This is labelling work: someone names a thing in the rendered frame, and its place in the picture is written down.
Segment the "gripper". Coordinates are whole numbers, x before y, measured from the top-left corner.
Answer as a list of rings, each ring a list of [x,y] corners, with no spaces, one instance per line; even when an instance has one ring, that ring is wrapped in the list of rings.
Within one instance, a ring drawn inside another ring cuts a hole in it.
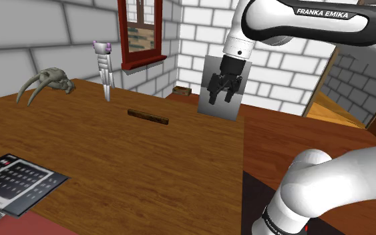
[[[232,96],[239,90],[240,84],[242,82],[242,70],[244,69],[245,60],[237,59],[228,55],[222,57],[220,64],[220,75],[213,73],[208,84],[207,90],[210,93],[208,103],[211,105],[215,104],[217,95],[224,88],[222,80],[226,75],[228,76],[228,81],[225,84],[227,88],[225,102],[230,103]]]

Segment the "grey flat upright panel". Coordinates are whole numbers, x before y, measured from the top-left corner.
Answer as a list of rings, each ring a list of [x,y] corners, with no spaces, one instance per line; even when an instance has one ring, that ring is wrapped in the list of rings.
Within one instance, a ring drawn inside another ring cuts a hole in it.
[[[224,88],[217,95],[215,104],[211,105],[208,103],[210,93],[207,90],[207,87],[208,87],[208,84],[210,82],[210,79],[213,73],[220,75],[221,61],[222,61],[222,57],[215,57],[215,56],[209,56],[209,55],[205,57],[201,90],[200,90],[199,102],[198,102],[198,112],[206,114],[206,115],[211,115],[214,117],[234,121],[236,120],[237,115],[238,115],[238,111],[239,111],[240,104],[242,101],[242,96],[244,93],[244,89],[247,83],[247,79],[248,79],[248,75],[249,75],[252,63],[249,61],[245,61],[244,69],[242,70],[242,73],[241,73],[242,82],[240,84],[240,88],[232,96],[230,103],[227,103],[224,100],[226,97],[226,91],[227,91],[225,84],[228,81],[228,76],[229,76],[229,75],[226,75],[225,78],[222,80],[222,84],[224,85]]]

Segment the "small brown box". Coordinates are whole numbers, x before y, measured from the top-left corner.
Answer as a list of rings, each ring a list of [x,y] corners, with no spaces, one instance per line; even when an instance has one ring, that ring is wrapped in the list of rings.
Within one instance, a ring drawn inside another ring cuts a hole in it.
[[[175,86],[172,88],[172,93],[184,96],[190,96],[192,89],[189,87]]]

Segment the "brown wooden stick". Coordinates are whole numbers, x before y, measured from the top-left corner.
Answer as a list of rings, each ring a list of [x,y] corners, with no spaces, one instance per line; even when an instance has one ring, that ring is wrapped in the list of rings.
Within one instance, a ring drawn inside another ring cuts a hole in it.
[[[146,113],[146,112],[142,112],[142,111],[138,111],[134,109],[128,109],[128,115],[141,118],[143,120],[148,120],[151,122],[156,122],[159,124],[164,124],[164,125],[169,124],[169,119],[166,117],[161,117],[158,115],[154,115],[154,114],[150,114],[150,113]]]

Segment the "red framed window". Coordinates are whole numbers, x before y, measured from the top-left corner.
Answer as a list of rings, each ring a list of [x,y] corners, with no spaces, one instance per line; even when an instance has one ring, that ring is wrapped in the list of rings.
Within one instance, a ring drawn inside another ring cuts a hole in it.
[[[136,0],[136,7],[138,22],[129,22],[128,13],[126,7],[126,0],[117,0],[118,2],[118,21],[120,24],[120,41],[122,48],[122,69],[131,70],[139,68],[151,63],[163,61],[166,59],[165,55],[162,55],[162,5],[163,0],[153,0],[154,10],[154,24],[144,23],[144,0]],[[145,49],[141,51],[130,52],[130,42],[128,36],[128,27],[145,29],[153,31],[153,49]]]

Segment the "white figure with pink ears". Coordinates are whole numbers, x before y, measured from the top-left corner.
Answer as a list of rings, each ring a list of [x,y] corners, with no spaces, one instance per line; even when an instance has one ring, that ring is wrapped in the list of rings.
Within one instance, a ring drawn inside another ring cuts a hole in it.
[[[94,40],[93,48],[98,59],[98,69],[104,88],[104,96],[106,101],[110,101],[110,90],[111,88],[115,88],[115,81],[112,72],[112,62],[110,57],[110,54],[112,52],[111,43],[101,43]]]

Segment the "brown wooden table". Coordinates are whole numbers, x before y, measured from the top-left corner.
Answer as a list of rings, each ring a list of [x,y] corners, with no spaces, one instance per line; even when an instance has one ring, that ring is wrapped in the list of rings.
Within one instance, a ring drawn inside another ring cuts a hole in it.
[[[76,79],[0,97],[0,156],[69,177],[34,212],[79,235],[240,235],[244,120]],[[159,124],[134,109],[169,119]]]

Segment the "grey tusked animal skull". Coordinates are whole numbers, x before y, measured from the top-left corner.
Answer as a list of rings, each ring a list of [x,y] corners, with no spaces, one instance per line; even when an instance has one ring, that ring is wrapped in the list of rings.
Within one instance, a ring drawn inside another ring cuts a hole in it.
[[[57,90],[64,90],[66,94],[70,94],[75,89],[75,84],[70,80],[64,70],[57,68],[57,67],[50,67],[47,69],[41,70],[38,74],[34,75],[30,79],[28,79],[20,88],[16,103],[19,103],[21,96],[24,94],[26,89],[35,83],[36,81],[40,81],[40,84],[31,94],[27,105],[30,106],[31,102],[35,99],[37,94],[41,92],[45,87],[50,87],[52,89]]]

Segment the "grey and black keyboard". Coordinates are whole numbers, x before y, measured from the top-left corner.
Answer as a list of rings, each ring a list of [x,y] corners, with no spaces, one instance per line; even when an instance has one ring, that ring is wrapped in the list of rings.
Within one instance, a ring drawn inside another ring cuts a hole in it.
[[[69,179],[12,154],[0,157],[0,212],[19,218]]]

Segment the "red seat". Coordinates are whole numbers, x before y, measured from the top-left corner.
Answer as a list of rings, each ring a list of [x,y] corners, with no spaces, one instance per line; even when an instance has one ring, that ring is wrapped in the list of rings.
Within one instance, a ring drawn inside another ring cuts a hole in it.
[[[4,216],[0,219],[0,235],[79,235],[34,212],[20,218]]]

